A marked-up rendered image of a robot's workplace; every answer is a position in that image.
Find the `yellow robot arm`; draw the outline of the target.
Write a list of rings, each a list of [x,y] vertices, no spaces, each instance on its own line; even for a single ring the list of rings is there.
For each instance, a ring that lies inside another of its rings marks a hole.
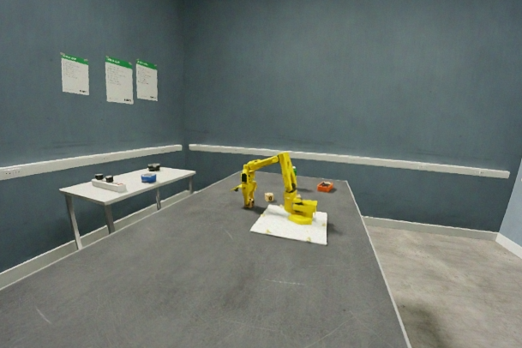
[[[303,200],[301,202],[300,199],[297,199],[297,191],[296,191],[296,178],[294,174],[294,170],[291,164],[291,159],[289,152],[279,153],[278,156],[274,156],[269,159],[264,160],[253,160],[248,164],[243,166],[243,173],[241,173],[241,183],[250,183],[255,177],[255,170],[262,168],[266,165],[271,165],[274,163],[280,162],[282,176],[285,184],[284,191],[284,210],[287,213],[291,213],[289,215],[288,220],[291,222],[295,222],[295,224],[299,225],[312,225],[313,213],[315,213],[315,203],[316,201],[307,201]],[[292,202],[293,208],[291,207]],[[301,215],[301,216],[292,216],[292,215]]]

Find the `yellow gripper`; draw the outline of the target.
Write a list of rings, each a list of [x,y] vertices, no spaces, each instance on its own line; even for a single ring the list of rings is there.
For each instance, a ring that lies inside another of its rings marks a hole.
[[[249,198],[254,199],[254,191],[257,188],[256,181],[251,181],[250,183],[242,183],[241,185],[237,186],[236,188],[234,188],[232,190],[236,190],[236,192],[237,192],[238,188],[242,188],[245,203],[246,203],[246,205],[248,205]]]

